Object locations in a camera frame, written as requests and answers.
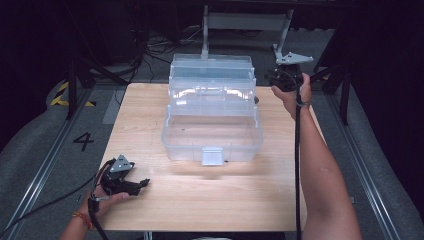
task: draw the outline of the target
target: person's right hand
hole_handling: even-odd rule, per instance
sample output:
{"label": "person's right hand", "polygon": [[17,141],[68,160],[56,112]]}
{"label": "person's right hand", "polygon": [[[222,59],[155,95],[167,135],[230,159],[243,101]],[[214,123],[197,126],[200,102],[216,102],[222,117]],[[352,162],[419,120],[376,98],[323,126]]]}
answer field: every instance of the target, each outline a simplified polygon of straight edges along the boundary
{"label": "person's right hand", "polygon": [[[312,99],[311,85],[309,75],[302,73],[303,76],[303,85],[301,87],[300,95],[302,102],[310,103]],[[272,86],[271,90],[274,92],[274,95],[281,99],[284,104],[284,108],[290,113],[290,116],[296,118],[296,91],[292,92],[283,92],[277,86]],[[302,108],[309,108],[309,104],[306,104]]]}

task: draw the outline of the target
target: wire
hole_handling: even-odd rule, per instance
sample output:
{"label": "wire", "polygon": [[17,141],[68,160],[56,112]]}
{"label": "wire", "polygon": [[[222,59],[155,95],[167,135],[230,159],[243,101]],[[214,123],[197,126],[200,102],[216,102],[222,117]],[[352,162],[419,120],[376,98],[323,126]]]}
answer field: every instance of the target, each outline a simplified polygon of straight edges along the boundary
{"label": "wire", "polygon": [[0,234],[0,239],[7,233],[7,231],[9,231],[9,229],[11,229],[13,226],[15,226],[17,223],[19,223],[20,221],[22,221],[22,220],[24,220],[25,218],[27,218],[27,217],[29,217],[29,216],[31,216],[31,215],[33,215],[34,213],[36,213],[36,212],[38,212],[38,211],[40,211],[41,209],[44,209],[44,208],[46,208],[46,207],[49,207],[49,206],[51,206],[51,205],[53,205],[53,204],[56,204],[56,203],[58,203],[58,202],[60,202],[60,201],[62,201],[63,199],[65,199],[65,198],[67,198],[67,197],[69,197],[69,196],[71,196],[72,194],[74,194],[74,193],[76,193],[76,192],[78,192],[79,190],[81,190],[83,187],[85,187],[88,183],[90,183],[92,180],[93,180],[93,178],[95,177],[96,175],[93,175],[92,177],[90,177],[90,179],[89,180],[87,180],[84,184],[82,184],[81,186],[79,186],[78,188],[76,188],[75,190],[73,190],[72,192],[69,192],[69,193],[67,193],[67,194],[65,194],[65,195],[63,195],[63,196],[61,196],[61,197],[59,197],[59,198],[56,198],[55,200],[53,200],[53,201],[51,201],[51,202],[49,202],[49,203],[46,203],[46,204],[44,204],[44,205],[42,205],[42,206],[40,206],[40,207],[38,207],[38,208],[36,208],[36,209],[34,209],[34,210],[32,210],[32,211],[29,211],[28,213],[26,213],[26,214],[24,214],[24,215],[22,215],[20,218],[18,218],[18,219],[16,219],[15,221],[13,221],[1,234]]}

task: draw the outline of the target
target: gray carpet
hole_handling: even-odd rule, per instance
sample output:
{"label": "gray carpet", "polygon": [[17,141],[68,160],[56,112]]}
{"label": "gray carpet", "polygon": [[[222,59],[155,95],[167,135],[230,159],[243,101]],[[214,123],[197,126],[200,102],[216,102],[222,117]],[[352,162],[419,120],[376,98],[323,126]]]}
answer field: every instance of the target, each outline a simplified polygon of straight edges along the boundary
{"label": "gray carpet", "polygon": [[[290,31],[285,44],[285,51],[313,56],[314,62],[302,64],[302,70],[312,74],[312,69],[321,55],[332,31]],[[211,34],[210,53],[226,55],[249,55],[252,57],[258,85],[268,85],[263,78],[268,69],[275,67],[271,46],[278,41],[278,33],[261,32],[255,37],[246,37],[234,32],[219,31]],[[166,61],[172,61],[175,53],[200,53],[201,43],[193,42],[179,47],[168,54],[158,55]],[[169,64],[158,59],[145,56],[145,60],[134,77],[133,82],[166,83],[169,76]],[[58,86],[47,96],[50,104]],[[58,196],[61,196],[90,178],[99,168],[104,150],[119,110],[125,87],[116,87],[110,80],[99,80],[89,97],[96,101],[95,107],[82,107],[75,119],[63,147],[58,153],[56,164],[52,168],[47,182],[42,188],[33,209]],[[345,175],[349,194],[355,199],[364,239],[385,239],[385,235],[370,204],[364,187],[352,163],[352,153],[338,127],[337,116],[331,113],[329,96],[320,90],[314,91],[313,106],[327,144],[338,160]],[[60,128],[65,122],[67,108],[49,106],[48,110],[25,126],[10,141],[0,155],[0,229],[4,229],[11,219],[20,200],[23,198],[28,184],[36,175],[40,165],[48,154]],[[396,179],[387,163],[378,142],[372,133],[362,107],[351,91],[349,102],[349,130],[352,132],[362,156],[369,168],[387,211],[398,231],[399,239],[424,239],[424,228],[411,200]],[[85,133],[90,133],[90,140],[85,151],[83,144],[73,141]],[[49,208],[28,217],[15,239],[57,239],[74,211],[80,204],[77,200],[85,190],[50,206]],[[108,232],[111,239],[137,239],[139,232]],[[100,239],[95,231],[90,232],[87,239]],[[287,233],[287,239],[295,239],[294,233]]]}

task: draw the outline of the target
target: gray floor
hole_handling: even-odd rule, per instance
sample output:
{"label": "gray floor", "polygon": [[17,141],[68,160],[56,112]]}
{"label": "gray floor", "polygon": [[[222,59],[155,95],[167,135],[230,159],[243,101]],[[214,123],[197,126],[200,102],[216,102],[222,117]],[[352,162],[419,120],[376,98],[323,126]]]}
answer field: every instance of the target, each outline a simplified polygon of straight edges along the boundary
{"label": "gray floor", "polygon": [[[284,50],[313,56],[315,60],[312,63],[302,64],[302,70],[312,74],[312,69],[332,34],[332,30],[290,31]],[[197,41],[157,57],[172,61],[175,53],[200,53],[201,38],[197,36],[191,40]],[[211,34],[210,53],[251,56],[257,84],[268,85],[263,75],[268,69],[275,67],[270,48],[277,41],[278,33],[274,32],[261,32],[254,37],[246,37],[233,31],[216,32]],[[145,60],[150,64],[151,71],[149,66],[143,63],[133,82],[166,83],[169,64],[149,56],[145,56]],[[19,131],[0,155],[0,200],[3,203],[0,229],[7,226],[18,207],[22,209],[21,203],[28,205],[27,211],[42,206],[75,189],[99,168],[119,110],[118,102],[121,101],[125,87],[117,87],[106,79],[99,80],[90,91],[84,92],[80,89],[81,98],[88,96],[88,100],[95,101],[97,105],[82,107],[75,119],[65,121],[67,108],[49,105],[61,83],[62,79],[58,79],[58,85],[46,97],[48,110]],[[325,96],[320,90],[320,84],[318,82],[314,85],[313,107],[327,144],[345,175],[349,194],[354,198],[364,239],[424,239],[424,227],[419,214],[387,163],[354,89],[350,92],[349,126],[346,127],[340,124],[338,115],[334,113],[333,105],[337,104],[339,93]],[[69,131],[63,135],[65,127],[69,127]],[[352,136],[354,148],[359,151],[359,156],[354,154],[346,132]],[[94,142],[82,151],[82,144],[73,143],[73,140],[84,133],[90,133],[90,139]],[[61,142],[56,141],[59,135],[65,136]],[[377,196],[381,198],[380,203],[385,209],[376,208],[381,205],[373,203],[375,198],[370,195],[367,185],[369,182],[364,183],[361,174],[358,174],[355,165],[358,158],[372,176]],[[40,168],[48,169],[46,181],[34,188],[31,183]],[[21,202],[22,199],[28,199],[24,198],[27,191],[36,193],[33,201]],[[14,231],[13,235],[6,239],[57,239],[69,221],[72,211],[79,206],[78,199],[84,192],[85,190],[80,190],[26,218],[23,224],[18,225],[19,231]],[[381,219],[379,216],[382,215],[389,218]],[[108,232],[108,236],[110,239],[137,239],[142,233]],[[294,237],[294,233],[287,233],[288,239]],[[90,232],[87,237],[99,238],[95,231]]]}

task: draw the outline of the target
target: red bracelet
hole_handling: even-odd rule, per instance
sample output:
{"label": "red bracelet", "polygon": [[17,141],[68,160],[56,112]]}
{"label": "red bracelet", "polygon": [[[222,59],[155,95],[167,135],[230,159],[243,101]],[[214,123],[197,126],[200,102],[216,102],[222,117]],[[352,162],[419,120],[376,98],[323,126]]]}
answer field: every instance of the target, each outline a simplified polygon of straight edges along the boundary
{"label": "red bracelet", "polygon": [[82,219],[82,221],[85,223],[85,225],[87,225],[88,229],[91,230],[93,228],[93,223],[90,222],[90,220],[88,220],[87,215],[85,215],[84,213],[80,213],[80,212],[73,212],[72,213],[72,217],[79,217]]}

